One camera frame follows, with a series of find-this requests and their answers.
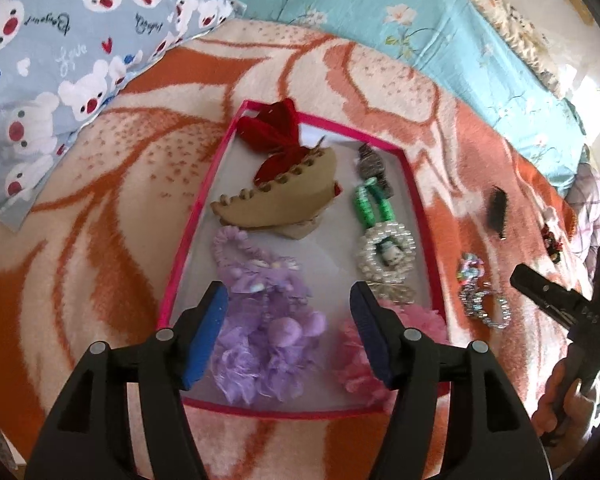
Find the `beige hair claw clip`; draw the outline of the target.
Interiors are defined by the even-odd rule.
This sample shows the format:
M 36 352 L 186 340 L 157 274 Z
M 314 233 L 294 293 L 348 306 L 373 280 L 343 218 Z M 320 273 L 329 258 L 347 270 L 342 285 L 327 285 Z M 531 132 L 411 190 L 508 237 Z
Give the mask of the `beige hair claw clip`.
M 273 180 L 243 188 L 238 195 L 221 195 L 210 207 L 223 226 L 301 240 L 338 195 L 336 169 L 334 150 L 316 146 Z

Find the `purple flower scrunchie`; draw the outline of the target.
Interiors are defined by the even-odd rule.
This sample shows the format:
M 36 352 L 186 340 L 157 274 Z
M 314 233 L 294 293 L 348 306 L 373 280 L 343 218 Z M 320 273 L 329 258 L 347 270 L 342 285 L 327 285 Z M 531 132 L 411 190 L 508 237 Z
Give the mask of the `purple flower scrunchie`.
M 228 291 L 211 358 L 215 385 L 230 404 L 298 398 L 327 328 L 324 313 L 309 305 L 300 264 L 254 244 L 237 226 L 216 232 L 212 255 Z

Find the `pink flower scrunchie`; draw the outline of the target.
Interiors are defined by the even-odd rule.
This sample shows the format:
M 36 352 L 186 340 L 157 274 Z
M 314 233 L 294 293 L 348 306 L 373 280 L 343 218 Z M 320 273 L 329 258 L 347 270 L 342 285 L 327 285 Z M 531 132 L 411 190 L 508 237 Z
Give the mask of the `pink flower scrunchie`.
M 405 327 L 415 327 L 437 344 L 448 344 L 448 329 L 442 315 L 419 304 L 395 304 L 380 300 L 379 305 L 398 315 Z M 339 329 L 340 346 L 336 356 L 335 376 L 343 389 L 367 406 L 381 405 L 389 414 L 396 402 L 396 392 L 386 388 L 370 367 L 370 361 L 352 318 Z

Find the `black hair comb clip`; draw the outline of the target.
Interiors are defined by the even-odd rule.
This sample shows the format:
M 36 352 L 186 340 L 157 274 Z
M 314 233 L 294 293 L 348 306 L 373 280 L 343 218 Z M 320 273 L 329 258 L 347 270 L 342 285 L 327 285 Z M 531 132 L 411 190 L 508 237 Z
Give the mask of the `black hair comb clip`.
M 486 211 L 486 226 L 498 234 L 500 240 L 505 240 L 506 216 L 507 216 L 508 198 L 506 192 L 494 186 Z

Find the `red jewelry box tray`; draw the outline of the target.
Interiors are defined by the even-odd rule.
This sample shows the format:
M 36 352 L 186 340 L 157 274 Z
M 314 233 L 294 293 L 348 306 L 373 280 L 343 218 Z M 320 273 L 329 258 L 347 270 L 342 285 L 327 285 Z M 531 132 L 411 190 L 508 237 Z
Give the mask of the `red jewelry box tray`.
M 367 405 L 344 390 L 335 376 L 340 348 L 339 326 L 351 316 L 350 288 L 362 278 L 356 254 L 363 230 L 355 217 L 352 192 L 358 182 L 358 146 L 363 143 L 370 144 L 384 161 L 386 177 L 394 191 L 391 205 L 396 218 L 415 239 L 415 264 L 407 275 L 407 284 L 414 292 L 416 304 L 437 311 L 444 309 L 434 243 L 414 172 L 403 148 L 311 114 L 300 114 L 299 127 L 302 144 L 322 144 L 334 150 L 336 179 L 342 191 L 326 209 L 318 227 L 302 240 L 291 240 L 270 232 L 257 232 L 250 237 L 258 246 L 294 258 L 299 263 L 304 281 L 312 292 L 311 307 L 325 313 L 327 332 L 318 347 L 317 367 L 303 379 L 303 392 L 298 398 L 278 402 L 259 396 L 250 406 L 228 403 L 215 385 L 212 374 L 207 373 L 183 392 L 183 403 L 189 408 L 295 420 L 381 412 L 381 406 Z M 237 139 L 236 127 L 229 125 L 194 199 L 161 303 L 160 327 L 173 325 L 184 310 L 196 307 L 209 283 L 218 278 L 211 243 L 220 224 L 212 214 L 210 204 L 223 192 L 235 194 L 249 186 L 261 162 L 261 156 Z

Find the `purple plaid cloth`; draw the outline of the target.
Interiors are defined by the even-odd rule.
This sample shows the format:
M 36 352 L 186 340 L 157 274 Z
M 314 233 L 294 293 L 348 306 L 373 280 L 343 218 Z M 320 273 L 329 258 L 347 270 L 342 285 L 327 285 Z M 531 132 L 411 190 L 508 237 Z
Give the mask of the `purple plaid cloth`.
M 600 172 L 589 160 L 580 162 L 566 202 L 576 216 L 576 230 L 571 237 L 570 248 L 592 280 L 600 249 Z

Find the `blue bear print pillow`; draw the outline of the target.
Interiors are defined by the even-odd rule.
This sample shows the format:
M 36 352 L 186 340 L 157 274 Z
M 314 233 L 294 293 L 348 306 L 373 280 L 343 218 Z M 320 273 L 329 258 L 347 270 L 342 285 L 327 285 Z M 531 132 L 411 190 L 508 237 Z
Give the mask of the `blue bear print pillow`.
M 18 230 L 82 128 L 230 0 L 0 0 L 0 221 Z

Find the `metal wrist watch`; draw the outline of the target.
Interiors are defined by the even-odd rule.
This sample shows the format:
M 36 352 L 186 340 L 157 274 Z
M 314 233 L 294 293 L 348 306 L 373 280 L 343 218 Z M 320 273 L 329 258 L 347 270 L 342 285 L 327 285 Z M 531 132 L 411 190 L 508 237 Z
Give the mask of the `metal wrist watch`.
M 393 188 L 386 178 L 386 166 L 380 155 L 368 143 L 358 147 L 358 175 L 362 180 L 375 178 L 387 198 L 393 196 Z

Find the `red velvet bow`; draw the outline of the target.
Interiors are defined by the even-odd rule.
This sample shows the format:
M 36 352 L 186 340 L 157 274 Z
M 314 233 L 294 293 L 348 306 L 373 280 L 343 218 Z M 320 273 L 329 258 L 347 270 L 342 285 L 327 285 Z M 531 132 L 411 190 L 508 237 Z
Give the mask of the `red velvet bow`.
M 324 148 L 322 144 L 309 148 L 301 143 L 299 115 L 291 99 L 268 104 L 256 116 L 239 118 L 236 136 L 253 153 L 265 157 L 252 179 L 252 188 L 298 165 L 315 146 Z

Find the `cream patterned pillow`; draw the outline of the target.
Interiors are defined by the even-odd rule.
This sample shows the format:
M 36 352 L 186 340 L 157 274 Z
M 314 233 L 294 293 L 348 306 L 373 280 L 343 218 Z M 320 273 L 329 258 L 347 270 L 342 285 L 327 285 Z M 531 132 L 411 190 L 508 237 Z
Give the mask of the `cream patterned pillow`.
M 581 0 L 470 0 L 547 90 L 600 105 L 600 26 Z

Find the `teal floral bed sheet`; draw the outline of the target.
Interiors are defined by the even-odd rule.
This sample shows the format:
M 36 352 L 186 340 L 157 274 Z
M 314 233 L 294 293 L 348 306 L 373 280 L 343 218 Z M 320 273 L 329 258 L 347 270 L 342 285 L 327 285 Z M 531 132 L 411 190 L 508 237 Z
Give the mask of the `teal floral bed sheet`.
M 574 107 L 554 96 L 470 0 L 236 0 L 252 20 L 316 28 L 413 67 L 467 103 L 560 195 L 584 145 Z

